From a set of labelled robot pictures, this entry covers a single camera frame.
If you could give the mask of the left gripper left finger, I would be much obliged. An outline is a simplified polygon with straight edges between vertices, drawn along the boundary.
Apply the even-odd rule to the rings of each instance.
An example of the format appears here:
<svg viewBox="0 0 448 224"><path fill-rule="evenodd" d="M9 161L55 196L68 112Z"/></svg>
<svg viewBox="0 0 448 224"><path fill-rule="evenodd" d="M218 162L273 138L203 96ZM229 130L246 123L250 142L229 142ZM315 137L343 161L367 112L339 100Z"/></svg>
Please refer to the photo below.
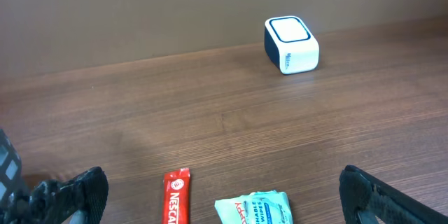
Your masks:
<svg viewBox="0 0 448 224"><path fill-rule="evenodd" d="M1 222L99 224L109 194L109 184L101 167L93 167L65 181L41 181L31 192L17 189L1 207Z"/></svg>

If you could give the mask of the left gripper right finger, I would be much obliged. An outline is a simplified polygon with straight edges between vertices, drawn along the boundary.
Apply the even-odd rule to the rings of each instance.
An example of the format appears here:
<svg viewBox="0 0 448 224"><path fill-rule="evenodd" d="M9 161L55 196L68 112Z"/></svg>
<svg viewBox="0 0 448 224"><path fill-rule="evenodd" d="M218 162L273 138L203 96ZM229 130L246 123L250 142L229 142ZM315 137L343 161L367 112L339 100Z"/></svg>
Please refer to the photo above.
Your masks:
<svg viewBox="0 0 448 224"><path fill-rule="evenodd" d="M346 224L439 224L447 217L354 165L339 176Z"/></svg>

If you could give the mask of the red Nescafe coffee stick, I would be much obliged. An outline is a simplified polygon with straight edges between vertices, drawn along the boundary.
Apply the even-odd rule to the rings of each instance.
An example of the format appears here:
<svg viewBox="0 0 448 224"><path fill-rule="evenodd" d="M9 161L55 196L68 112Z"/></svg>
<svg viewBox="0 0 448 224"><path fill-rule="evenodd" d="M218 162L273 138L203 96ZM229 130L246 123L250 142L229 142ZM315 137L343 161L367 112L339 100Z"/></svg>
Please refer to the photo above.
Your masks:
<svg viewBox="0 0 448 224"><path fill-rule="evenodd" d="M163 182L162 224L189 224L190 169L166 173Z"/></svg>

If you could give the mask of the teal wet wipes pack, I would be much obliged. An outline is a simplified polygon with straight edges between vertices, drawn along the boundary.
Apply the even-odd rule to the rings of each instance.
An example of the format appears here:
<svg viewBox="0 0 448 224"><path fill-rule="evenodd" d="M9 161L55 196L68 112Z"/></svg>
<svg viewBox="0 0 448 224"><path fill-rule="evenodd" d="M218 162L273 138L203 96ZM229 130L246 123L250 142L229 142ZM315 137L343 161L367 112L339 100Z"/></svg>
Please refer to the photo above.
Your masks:
<svg viewBox="0 0 448 224"><path fill-rule="evenodd" d="M215 201L222 224L293 224L293 215L285 192L252 192Z"/></svg>

